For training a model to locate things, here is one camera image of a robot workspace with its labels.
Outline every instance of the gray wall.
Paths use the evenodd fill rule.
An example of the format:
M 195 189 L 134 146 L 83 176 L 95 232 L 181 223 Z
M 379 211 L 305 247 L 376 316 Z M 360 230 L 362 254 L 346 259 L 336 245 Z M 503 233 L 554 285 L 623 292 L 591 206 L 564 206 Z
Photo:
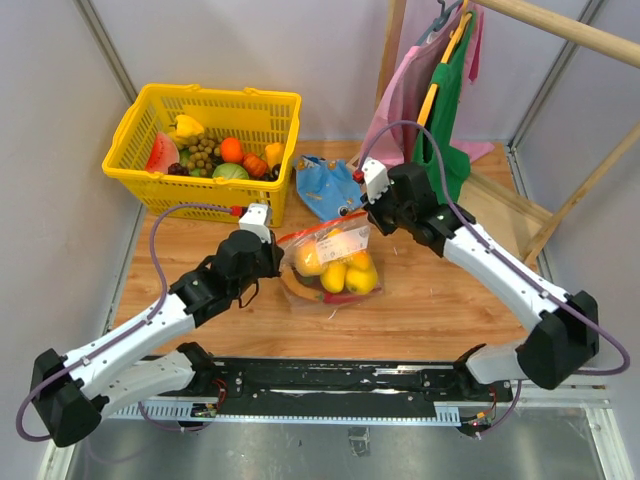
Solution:
M 640 43 L 640 3 L 608 2 L 595 26 Z M 640 70 L 581 49 L 519 152 L 531 196 L 554 210 L 640 120 Z M 554 278 L 585 289 L 600 305 L 603 326 L 635 358 L 613 377 L 613 401 L 629 456 L 640 475 L 640 144 L 560 225 L 548 244 Z M 603 345 L 602 366 L 619 356 Z
M 100 333 L 137 202 L 100 168 L 127 104 L 73 2 L 1 2 L 0 25 L 0 476 L 31 479 L 33 360 Z
M 531 1 L 574 18 L 586 4 Z M 137 88 L 198 82 L 297 91 L 301 138 L 359 139 L 369 126 L 388 0 L 94 3 Z M 435 0 L 409 0 L 399 60 L 437 12 Z M 480 78 L 462 97 L 456 134 L 507 140 L 563 41 L 494 12 L 485 32 Z

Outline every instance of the orange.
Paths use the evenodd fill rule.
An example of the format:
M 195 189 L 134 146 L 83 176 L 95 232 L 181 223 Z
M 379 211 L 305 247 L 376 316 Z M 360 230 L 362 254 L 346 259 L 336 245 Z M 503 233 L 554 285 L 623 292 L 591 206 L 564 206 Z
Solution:
M 220 156 L 227 163 L 241 165 L 244 159 L 244 152 L 242 151 L 240 140 L 233 137 L 225 138 L 220 144 Z

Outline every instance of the yellow bell pepper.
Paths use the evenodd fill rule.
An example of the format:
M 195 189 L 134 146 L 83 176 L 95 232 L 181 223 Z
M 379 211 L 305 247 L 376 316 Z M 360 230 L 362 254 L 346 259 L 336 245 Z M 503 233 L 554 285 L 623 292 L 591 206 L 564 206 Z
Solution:
M 269 170 L 272 170 L 273 167 L 282 163 L 282 157 L 284 157 L 284 145 L 280 142 L 272 143 L 264 147 L 264 154 L 267 157 L 267 165 L 269 165 Z
M 187 140 L 185 138 L 178 137 L 175 130 L 169 132 L 167 135 L 169 135 L 169 138 L 173 140 L 173 143 L 176 144 L 176 147 L 178 147 L 178 149 L 183 149 L 187 146 Z
M 204 133 L 204 127 L 189 115 L 176 115 L 176 136 L 184 140 Z

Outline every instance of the yellow fruit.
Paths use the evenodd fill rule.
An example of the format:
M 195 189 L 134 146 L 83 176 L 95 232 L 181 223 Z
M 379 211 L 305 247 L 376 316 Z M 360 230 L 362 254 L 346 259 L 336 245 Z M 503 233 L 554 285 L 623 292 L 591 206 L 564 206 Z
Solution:
M 336 235 L 338 235 L 340 233 L 342 233 L 342 230 L 340 230 L 339 228 L 334 228 L 329 233 L 327 233 L 327 238 L 335 237 Z
M 282 143 L 272 143 L 264 147 L 264 153 L 269 169 L 273 170 L 273 167 L 282 163 L 284 145 Z
M 373 266 L 371 255 L 366 250 L 360 250 L 346 258 L 349 268 L 357 268 L 358 270 L 369 270 Z
M 329 293 L 340 293 L 344 289 L 347 265 L 342 262 L 329 262 L 327 269 L 320 275 L 320 283 Z
M 345 277 L 345 285 L 347 290 L 356 295 L 366 295 L 375 288 L 378 283 L 378 272 L 376 267 L 371 264 L 367 270 L 359 270 L 357 268 L 347 269 Z
M 175 130 L 169 132 L 167 135 L 169 135 L 169 138 L 173 140 L 173 143 L 175 143 L 176 147 L 178 147 L 179 149 L 183 149 L 187 146 L 186 140 L 182 137 L 178 137 Z
M 303 277 L 320 275 L 327 269 L 326 264 L 320 263 L 315 240 L 309 240 L 296 248 L 294 266 Z
M 176 135 L 179 138 L 187 139 L 194 135 L 204 133 L 204 127 L 195 118 L 189 115 L 176 115 Z

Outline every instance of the metal floor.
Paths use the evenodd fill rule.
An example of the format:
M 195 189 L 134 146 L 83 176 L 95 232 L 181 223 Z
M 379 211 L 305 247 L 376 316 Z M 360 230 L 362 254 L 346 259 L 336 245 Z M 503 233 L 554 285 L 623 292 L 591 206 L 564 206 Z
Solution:
M 214 423 L 200 433 L 164 432 L 108 420 L 90 437 L 102 459 L 76 449 L 66 480 L 111 479 L 603 479 L 582 409 L 518 409 L 482 441 L 454 428 Z

